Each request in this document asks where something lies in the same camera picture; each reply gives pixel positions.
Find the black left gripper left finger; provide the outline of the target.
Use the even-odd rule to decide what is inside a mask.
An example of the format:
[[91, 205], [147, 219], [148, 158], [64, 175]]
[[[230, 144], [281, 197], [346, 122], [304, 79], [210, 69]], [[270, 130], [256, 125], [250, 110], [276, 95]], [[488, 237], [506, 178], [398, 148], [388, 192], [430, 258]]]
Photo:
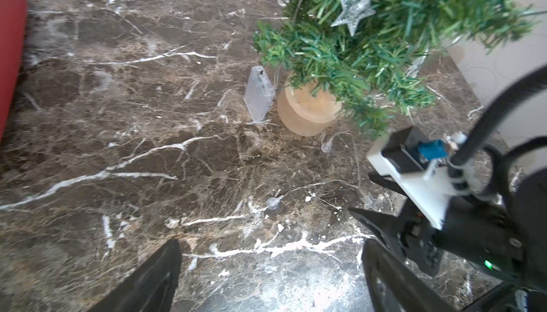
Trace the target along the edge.
[[181, 263], [179, 241], [168, 240], [89, 312], [169, 312], [178, 287]]

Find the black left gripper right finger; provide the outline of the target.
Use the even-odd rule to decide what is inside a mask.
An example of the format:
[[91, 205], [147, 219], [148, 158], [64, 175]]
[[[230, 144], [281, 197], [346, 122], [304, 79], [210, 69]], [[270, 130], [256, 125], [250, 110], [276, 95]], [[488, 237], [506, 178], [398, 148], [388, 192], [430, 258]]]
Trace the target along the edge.
[[454, 310], [379, 241], [366, 241], [362, 262], [375, 311]]

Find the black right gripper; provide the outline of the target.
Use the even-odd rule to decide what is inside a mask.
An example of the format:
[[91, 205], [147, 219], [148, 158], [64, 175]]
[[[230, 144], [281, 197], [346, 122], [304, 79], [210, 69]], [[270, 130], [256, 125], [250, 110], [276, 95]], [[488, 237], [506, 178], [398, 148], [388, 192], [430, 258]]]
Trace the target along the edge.
[[401, 184], [377, 172], [370, 173], [368, 177], [375, 184], [406, 196], [403, 209], [397, 216], [359, 208], [350, 208], [350, 214], [401, 262], [409, 259], [422, 272], [436, 276], [444, 251], [434, 241], [437, 221], [427, 219], [427, 204], [438, 198], [437, 185], [423, 176], [400, 178]]

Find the clear plastic battery box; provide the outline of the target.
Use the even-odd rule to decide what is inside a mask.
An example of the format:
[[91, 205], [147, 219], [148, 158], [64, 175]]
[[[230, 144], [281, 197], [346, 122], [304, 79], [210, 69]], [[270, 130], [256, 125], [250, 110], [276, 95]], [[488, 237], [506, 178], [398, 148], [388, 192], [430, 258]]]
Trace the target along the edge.
[[252, 67], [245, 86], [244, 102], [253, 122], [264, 120], [276, 95], [274, 86], [262, 66]]

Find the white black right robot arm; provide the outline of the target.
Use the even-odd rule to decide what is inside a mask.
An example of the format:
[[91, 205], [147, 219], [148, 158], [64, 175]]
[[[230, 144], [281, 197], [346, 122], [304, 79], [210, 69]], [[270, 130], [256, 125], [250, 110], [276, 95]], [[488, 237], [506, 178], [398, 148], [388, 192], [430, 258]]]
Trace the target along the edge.
[[363, 248], [363, 269], [375, 311], [451, 311], [452, 307], [406, 266], [435, 276], [445, 252], [499, 280], [468, 311], [546, 310], [546, 170], [516, 190], [509, 173], [522, 156], [546, 147], [531, 139], [503, 153], [490, 142], [498, 126], [546, 89], [546, 68], [499, 95], [457, 151], [411, 126], [374, 142], [372, 182], [404, 195], [399, 215], [350, 208], [374, 235]]

